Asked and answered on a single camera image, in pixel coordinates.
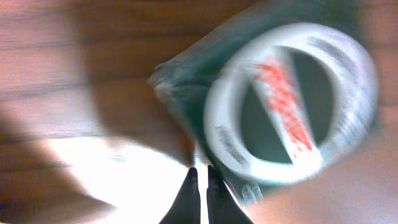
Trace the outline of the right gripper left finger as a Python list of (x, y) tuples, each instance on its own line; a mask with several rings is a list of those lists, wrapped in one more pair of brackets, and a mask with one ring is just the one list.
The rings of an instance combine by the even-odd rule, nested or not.
[(198, 190), (198, 172), (189, 168), (178, 194), (159, 224), (200, 224), (201, 199)]

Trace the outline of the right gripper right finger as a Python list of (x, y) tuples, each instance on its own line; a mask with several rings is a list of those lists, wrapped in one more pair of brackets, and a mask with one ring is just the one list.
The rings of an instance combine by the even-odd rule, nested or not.
[(206, 199), (209, 224), (252, 224), (213, 166), (208, 166)]

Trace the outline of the dark green Zam-Buk box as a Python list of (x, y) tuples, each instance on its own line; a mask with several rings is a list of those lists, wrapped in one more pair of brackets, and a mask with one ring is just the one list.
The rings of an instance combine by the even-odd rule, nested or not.
[(256, 4), (151, 78), (241, 203), (309, 179), (377, 121), (377, 70), (356, 1)]

